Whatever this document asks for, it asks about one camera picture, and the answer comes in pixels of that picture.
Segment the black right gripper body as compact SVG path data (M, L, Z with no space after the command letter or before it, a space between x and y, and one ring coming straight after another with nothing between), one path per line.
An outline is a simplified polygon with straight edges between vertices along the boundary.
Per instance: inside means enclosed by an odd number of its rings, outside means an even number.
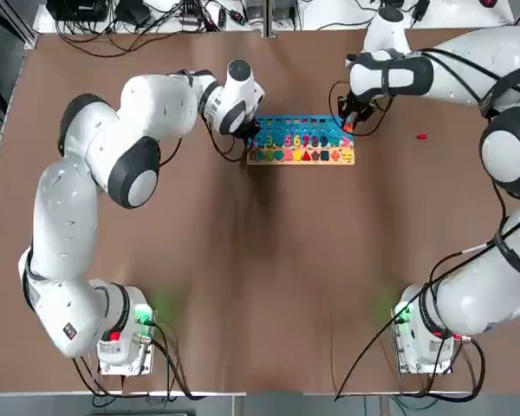
M362 110L370 110L371 115L373 114L373 107L369 103L361 101L354 93L338 96L338 115L341 119L352 114L356 116Z

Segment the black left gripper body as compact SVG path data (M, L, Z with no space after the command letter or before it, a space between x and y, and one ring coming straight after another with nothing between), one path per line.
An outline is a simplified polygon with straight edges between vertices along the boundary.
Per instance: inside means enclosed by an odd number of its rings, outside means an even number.
M254 139L261 131L261 125L258 120L249 120L243 122L235 130L235 138L240 140Z

